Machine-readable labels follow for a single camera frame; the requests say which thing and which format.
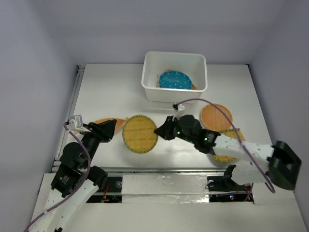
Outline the orange fish-shaped woven plate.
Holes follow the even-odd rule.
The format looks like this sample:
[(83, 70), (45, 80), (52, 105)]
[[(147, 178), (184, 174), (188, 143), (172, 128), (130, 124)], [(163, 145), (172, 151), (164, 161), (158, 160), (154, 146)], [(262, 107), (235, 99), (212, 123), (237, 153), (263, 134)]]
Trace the orange fish-shaped woven plate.
[[(107, 121), (107, 120), (112, 120), (112, 119), (116, 119), (116, 120), (117, 120), (117, 122), (116, 122), (116, 127), (115, 127), (115, 131), (117, 131), (118, 129), (120, 129), (121, 126), (124, 125), (124, 123), (127, 121), (127, 118), (126, 118), (126, 119), (121, 119), (121, 118), (104, 118), (104, 119), (95, 120), (95, 121), (93, 121), (93, 122), (94, 122), (94, 123), (102, 123), (102, 122), (105, 122), (105, 121)], [(80, 134), (85, 135), (87, 132), (90, 132), (90, 130), (87, 128), (87, 125), (88, 125), (88, 124), (84, 124), (84, 131), (83, 131), (83, 132), (76, 132), (76, 131), (73, 131), (74, 134), (80, 133)]]

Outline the round green-rimmed bamboo plate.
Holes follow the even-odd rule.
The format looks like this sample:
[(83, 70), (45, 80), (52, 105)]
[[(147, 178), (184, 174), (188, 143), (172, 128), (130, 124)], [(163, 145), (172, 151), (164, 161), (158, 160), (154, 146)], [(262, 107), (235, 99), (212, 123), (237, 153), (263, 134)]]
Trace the round green-rimmed bamboo plate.
[(157, 144), (158, 135), (154, 121), (145, 115), (135, 115), (124, 124), (122, 138), (126, 147), (138, 154), (150, 152)]

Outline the blue polka dot ceramic plate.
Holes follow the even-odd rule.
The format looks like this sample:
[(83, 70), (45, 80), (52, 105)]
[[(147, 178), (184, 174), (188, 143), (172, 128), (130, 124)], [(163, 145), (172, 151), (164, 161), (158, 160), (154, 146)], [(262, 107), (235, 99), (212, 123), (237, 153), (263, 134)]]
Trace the blue polka dot ceramic plate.
[(171, 89), (191, 89), (192, 81), (181, 71), (165, 71), (158, 77), (158, 86)]

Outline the orange fan-shaped woven plate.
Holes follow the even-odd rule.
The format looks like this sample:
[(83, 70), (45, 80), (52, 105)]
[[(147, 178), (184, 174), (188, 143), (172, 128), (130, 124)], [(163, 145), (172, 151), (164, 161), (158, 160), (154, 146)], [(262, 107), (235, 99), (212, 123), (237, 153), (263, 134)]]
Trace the orange fan-shaped woven plate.
[(192, 84), (192, 88), (191, 89), (193, 89), (193, 90), (197, 90), (197, 86), (196, 85), (194, 85), (194, 84)]

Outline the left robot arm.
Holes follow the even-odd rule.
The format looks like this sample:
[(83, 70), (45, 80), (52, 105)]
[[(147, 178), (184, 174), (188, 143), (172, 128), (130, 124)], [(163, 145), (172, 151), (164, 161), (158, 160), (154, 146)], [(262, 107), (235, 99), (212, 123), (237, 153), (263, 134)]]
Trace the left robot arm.
[(89, 198), (106, 188), (108, 173), (92, 166), (101, 143), (114, 136), (117, 120), (83, 123), (75, 115), (63, 127), (75, 142), (68, 143), (60, 157), (60, 166), (51, 182), (43, 212), (25, 228), (27, 232), (66, 232)]

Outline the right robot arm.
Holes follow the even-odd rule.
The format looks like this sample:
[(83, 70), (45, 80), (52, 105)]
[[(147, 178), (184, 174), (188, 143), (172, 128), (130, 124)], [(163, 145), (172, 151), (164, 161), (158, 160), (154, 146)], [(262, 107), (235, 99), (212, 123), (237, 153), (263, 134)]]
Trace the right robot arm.
[(154, 133), (167, 141), (179, 138), (190, 142), (204, 154), (229, 156), (252, 163), (246, 168), (228, 166), (222, 178), (226, 189), (247, 183), (267, 183), (270, 187), (295, 189), (302, 161), (283, 141), (277, 141), (274, 145), (239, 141), (202, 128), (192, 115), (180, 118), (168, 116)]

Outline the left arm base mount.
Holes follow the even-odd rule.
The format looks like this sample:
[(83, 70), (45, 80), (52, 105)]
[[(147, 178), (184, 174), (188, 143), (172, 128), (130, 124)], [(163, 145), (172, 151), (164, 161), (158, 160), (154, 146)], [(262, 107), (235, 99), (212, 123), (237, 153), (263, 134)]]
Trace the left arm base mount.
[(109, 174), (106, 186), (94, 193), (87, 203), (121, 203), (122, 185), (121, 174)]

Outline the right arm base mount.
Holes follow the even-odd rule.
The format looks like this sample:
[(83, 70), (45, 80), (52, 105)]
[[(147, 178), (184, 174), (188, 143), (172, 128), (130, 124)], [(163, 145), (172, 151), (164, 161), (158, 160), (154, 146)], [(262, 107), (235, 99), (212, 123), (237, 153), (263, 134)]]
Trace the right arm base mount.
[(229, 165), (222, 176), (207, 177), (204, 188), (210, 192), (210, 203), (254, 202), (253, 184), (239, 185), (231, 179), (235, 168), (235, 164)]

